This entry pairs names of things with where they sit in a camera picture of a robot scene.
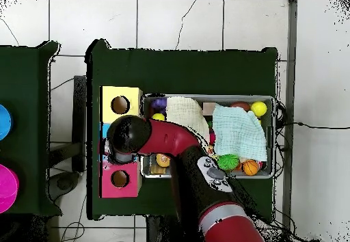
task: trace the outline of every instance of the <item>pink block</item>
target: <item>pink block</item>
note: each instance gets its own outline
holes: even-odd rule
[[[125,187],[113,185],[112,175],[116,171],[125,171],[129,175],[129,182]],[[103,161],[102,168],[102,198],[137,197],[142,184],[139,161],[126,165],[112,165]]]

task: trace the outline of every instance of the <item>shape sorter box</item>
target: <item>shape sorter box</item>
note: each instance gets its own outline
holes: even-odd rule
[[[112,109],[113,101],[124,98],[129,103],[127,112],[118,114]],[[120,116],[140,116],[140,100],[142,91],[139,88],[103,86],[102,87],[102,121],[111,124]]]

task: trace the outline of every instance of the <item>pink circle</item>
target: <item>pink circle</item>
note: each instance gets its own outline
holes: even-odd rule
[[[19,181],[17,175],[0,165],[0,213],[8,210],[17,197]]]

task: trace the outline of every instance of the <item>green table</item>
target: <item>green table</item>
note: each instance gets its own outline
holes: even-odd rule
[[[88,148],[88,217],[99,215],[175,214],[169,179],[144,178],[137,198],[98,197],[99,88],[102,85],[139,87],[144,93],[242,94],[275,96],[277,50],[151,51],[109,49],[95,40],[86,52]],[[239,181],[252,198],[248,209],[272,220],[273,179]]]
[[[0,46],[0,103],[12,114],[14,127],[0,141],[0,163],[14,170],[20,182],[17,199],[6,213],[57,215],[47,197],[48,67],[59,44],[39,47]]]

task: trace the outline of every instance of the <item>round hole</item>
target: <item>round hole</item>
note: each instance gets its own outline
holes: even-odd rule
[[[129,183],[129,175],[125,171],[116,171],[112,174],[111,181],[117,188],[123,188]]]
[[[116,114],[127,113],[130,109],[130,102],[125,96],[117,96],[111,102],[112,111]]]

